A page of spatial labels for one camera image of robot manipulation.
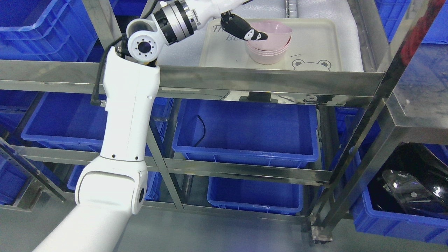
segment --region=black cable wire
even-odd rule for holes
[[[94,106],[101,105],[101,100],[99,99],[99,82],[101,81],[101,78],[103,76],[103,69],[104,65],[106,64],[106,58],[108,57],[108,53],[113,46],[115,46],[118,42],[121,41],[122,37],[123,36],[120,36],[114,42],[108,45],[104,50],[103,55],[101,56],[101,61],[99,62],[98,66],[98,72],[96,73],[95,86],[93,88],[92,96],[90,97],[90,104]]]
[[[195,147],[197,147],[202,142],[202,140],[204,140],[204,137],[205,137],[205,123],[202,120],[200,115],[198,115],[198,119],[201,121],[202,126],[204,127],[204,134],[202,135],[201,139],[199,139],[199,141],[194,145]]]
[[[158,2],[158,1],[159,1],[159,0],[154,0],[154,2],[153,2],[152,5],[151,5],[151,8],[149,9],[149,11],[148,11],[144,16],[142,16],[142,18],[148,18],[149,15],[152,14],[152,12],[154,11],[155,6],[157,5],[157,2]]]

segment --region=white robotic arm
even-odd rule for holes
[[[114,249],[146,194],[146,134],[160,82],[159,67],[147,63],[157,58],[163,46],[189,37],[212,17],[221,17],[224,29],[237,37],[266,39],[265,34],[230,13],[245,2],[179,0],[148,19],[136,19],[128,25],[127,49],[140,64],[118,56],[114,47],[106,52],[103,86],[108,117],[100,156],[80,175],[75,190],[77,206],[35,252]]]

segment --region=red object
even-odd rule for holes
[[[444,4],[445,0],[431,0],[429,2],[425,15],[417,21],[409,40],[401,49],[401,60],[404,65],[409,65],[409,62],[422,43],[431,24],[434,22]]]

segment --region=pink bowl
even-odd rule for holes
[[[277,21],[254,22],[254,29],[267,34],[267,40],[251,40],[249,44],[259,50],[276,51],[285,46],[291,38],[293,30]]]
[[[249,44],[246,46],[247,53],[257,63],[263,65],[272,65],[283,59],[289,48],[290,41],[281,50],[276,52],[260,52],[260,50],[252,48]]]
[[[283,51],[286,51],[289,48],[290,44],[291,44],[291,39],[288,40],[288,43],[286,45],[284,45],[282,48],[275,50],[275,51],[263,51],[263,50],[254,48],[249,42],[246,43],[246,46],[249,50],[251,50],[252,52],[259,54],[259,55],[274,55],[274,54],[279,54]]]

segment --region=gray floor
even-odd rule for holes
[[[31,251],[72,207],[44,195],[31,213],[0,209],[0,252]],[[131,218],[117,251],[448,251],[441,245],[357,233],[351,220],[343,220],[333,235],[333,243],[314,245],[299,225],[285,222],[142,209]]]

